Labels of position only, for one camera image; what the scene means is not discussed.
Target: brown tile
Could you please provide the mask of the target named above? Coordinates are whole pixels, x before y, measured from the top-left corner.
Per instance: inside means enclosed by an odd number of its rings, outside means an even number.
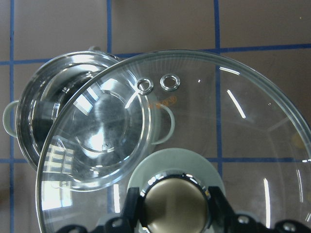
[[[216,170],[218,170],[218,163],[212,163],[212,165],[214,166]]]
[[[224,53],[274,82],[311,124],[311,49]]]
[[[309,163],[224,163],[223,174],[226,195],[235,211],[251,212],[265,225],[269,189],[271,227],[284,219],[310,227],[305,221],[311,207]]]
[[[0,66],[0,112],[3,114],[4,108],[10,102],[10,68],[9,66]],[[3,124],[0,124],[0,158],[10,157],[10,136],[4,130]]]
[[[8,61],[10,60],[10,1],[1,1],[0,16],[0,61]]]
[[[0,231],[10,232],[10,165],[0,164]]]
[[[221,71],[223,157],[306,159],[306,151],[293,140],[297,130],[283,109],[238,71],[240,75]]]
[[[14,158],[15,159],[24,159],[24,155],[23,152],[21,151],[19,144],[18,144],[18,140],[15,139],[14,140]]]
[[[14,230],[39,232],[35,205],[35,171],[28,164],[14,165]]]
[[[310,43],[311,2],[219,2],[222,47]]]
[[[15,59],[53,58],[99,46],[106,50],[102,0],[15,1]]]
[[[112,1],[112,53],[215,47],[213,1]]]

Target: cooking pot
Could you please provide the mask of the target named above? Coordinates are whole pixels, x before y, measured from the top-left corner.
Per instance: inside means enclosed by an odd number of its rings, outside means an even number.
[[[20,100],[4,110],[5,130],[18,139],[24,157],[35,170],[45,138],[66,102],[96,74],[119,61],[92,49],[63,54],[45,63],[32,76]],[[15,132],[10,126],[10,112],[16,106]]]

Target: glass lid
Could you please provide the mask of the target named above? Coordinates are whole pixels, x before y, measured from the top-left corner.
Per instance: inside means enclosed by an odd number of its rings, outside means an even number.
[[[200,51],[138,55],[90,80],[53,124],[37,173],[40,227],[91,231],[120,213],[128,187],[144,191],[163,172],[219,186],[268,228],[310,227],[310,141],[298,110],[253,69]]]

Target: blue grout line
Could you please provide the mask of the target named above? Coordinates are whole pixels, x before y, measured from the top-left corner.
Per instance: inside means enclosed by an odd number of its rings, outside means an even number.
[[[219,66],[215,67],[215,85],[216,85],[216,137],[217,137],[217,158],[218,173],[223,175],[223,145],[222,145],[222,117],[221,117],[221,90],[220,90],[220,70]]]
[[[31,59],[31,60],[16,60],[14,61],[14,65],[23,65],[23,64],[32,64],[32,63],[46,63],[51,58],[44,58],[44,59]]]
[[[269,50],[298,50],[298,49],[311,49],[311,44],[292,44],[292,45],[268,45],[268,46],[252,46],[252,47],[232,47],[232,48],[217,48],[217,49],[199,49],[200,51],[213,52],[213,53],[230,53],[230,52],[248,52],[248,51],[269,51]],[[119,53],[115,54],[120,58],[128,58],[142,54],[137,53]],[[43,59],[30,59],[30,60],[16,60],[13,61],[14,65],[32,64],[32,63],[45,63],[51,58]],[[0,66],[7,66],[10,61],[0,61]]]
[[[10,101],[14,100],[14,0],[10,1]],[[13,129],[14,114],[11,112]],[[10,137],[10,233],[14,233],[14,138]]]
[[[15,163],[15,164],[26,164],[26,159],[0,159],[0,164],[9,164],[9,163]]]
[[[107,52],[112,51],[111,0],[107,0]]]
[[[0,62],[0,66],[7,66],[10,64],[10,61],[3,61],[3,62]]]
[[[268,46],[220,48],[220,52],[248,52],[248,51],[297,50],[297,49],[311,49],[311,44],[268,45]]]
[[[214,0],[214,20],[215,20],[215,48],[220,49],[220,21],[219,21],[219,3]]]
[[[211,163],[218,163],[221,161],[222,163],[302,163],[302,160],[296,160],[294,158],[258,158],[258,157],[241,157],[241,158],[206,158]]]
[[[219,3],[214,0],[214,20],[215,20],[215,52],[220,53],[220,22],[219,22]],[[221,90],[220,90],[220,70],[215,67],[215,88],[216,88],[216,139],[217,139],[217,158],[218,173],[223,176],[223,149],[222,149],[222,125],[221,125]]]

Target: tiled floor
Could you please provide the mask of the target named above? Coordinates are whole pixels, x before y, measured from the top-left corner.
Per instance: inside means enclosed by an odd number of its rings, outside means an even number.
[[[43,62],[63,53],[92,45],[123,58],[153,50],[192,49],[231,57],[256,69],[277,84],[311,124],[310,8],[309,0],[0,0],[0,111],[20,97]],[[224,157],[233,156],[227,153],[226,143],[246,140],[224,138]],[[244,153],[253,149],[249,144]],[[4,233],[39,232],[35,171],[22,158],[17,141],[0,126],[0,231]],[[258,188],[256,184],[263,189],[264,178],[275,180],[275,169],[284,176],[274,193],[290,192],[284,187],[297,178],[297,171],[304,177],[311,175],[305,166],[292,169],[284,163],[276,168],[269,161],[257,164],[267,174],[261,177],[247,161],[228,161],[222,172],[233,202],[237,189],[241,200],[245,193],[255,200],[257,193],[252,190]],[[250,180],[254,187],[243,186]],[[306,193],[311,202],[309,188]],[[279,201],[291,202],[288,196]],[[252,205],[263,202],[258,199]],[[248,206],[234,205],[244,210]],[[298,214],[284,210],[285,217]]]

